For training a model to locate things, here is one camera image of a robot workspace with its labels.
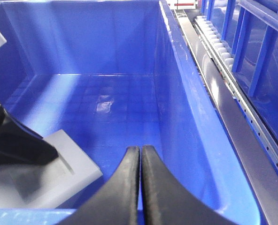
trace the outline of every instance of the gray metal strip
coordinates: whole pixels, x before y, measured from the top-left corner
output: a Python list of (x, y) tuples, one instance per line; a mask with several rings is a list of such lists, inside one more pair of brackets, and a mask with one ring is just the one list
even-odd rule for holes
[(278, 176), (186, 13), (183, 10), (176, 10), (175, 13), (263, 216), (269, 225), (278, 225)]

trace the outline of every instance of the blue plastic bin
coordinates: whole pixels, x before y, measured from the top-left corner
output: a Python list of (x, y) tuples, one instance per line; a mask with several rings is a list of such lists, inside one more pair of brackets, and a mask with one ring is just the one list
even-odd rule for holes
[[(42, 136), (64, 129), (104, 174), (73, 208), (109, 179), (127, 146), (152, 144), (208, 206), (261, 223), (166, 2), (5, 1), (0, 32), (2, 104)], [(71, 212), (0, 210), (0, 225), (49, 225)]]

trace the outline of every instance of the black robot arm part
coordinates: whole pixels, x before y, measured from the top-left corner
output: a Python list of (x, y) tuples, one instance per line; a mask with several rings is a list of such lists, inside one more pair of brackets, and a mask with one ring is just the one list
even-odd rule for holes
[(45, 165), (57, 157), (55, 147), (17, 121), (0, 104), (0, 165)]

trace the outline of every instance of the black rubber pad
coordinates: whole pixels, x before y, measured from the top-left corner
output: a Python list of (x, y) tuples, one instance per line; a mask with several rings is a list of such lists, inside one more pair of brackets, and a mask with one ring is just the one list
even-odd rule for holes
[(139, 147), (128, 147), (109, 181), (75, 213), (58, 224), (136, 225), (139, 165)]
[(190, 194), (151, 145), (142, 148), (141, 175), (145, 225), (234, 225)]

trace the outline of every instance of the bin floor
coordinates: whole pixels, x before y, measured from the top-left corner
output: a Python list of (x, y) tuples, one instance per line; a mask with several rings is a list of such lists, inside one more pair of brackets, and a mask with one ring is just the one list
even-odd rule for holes
[(103, 182), (127, 146), (161, 149), (153, 75), (26, 77), (4, 106), (42, 136), (63, 129), (100, 167)]

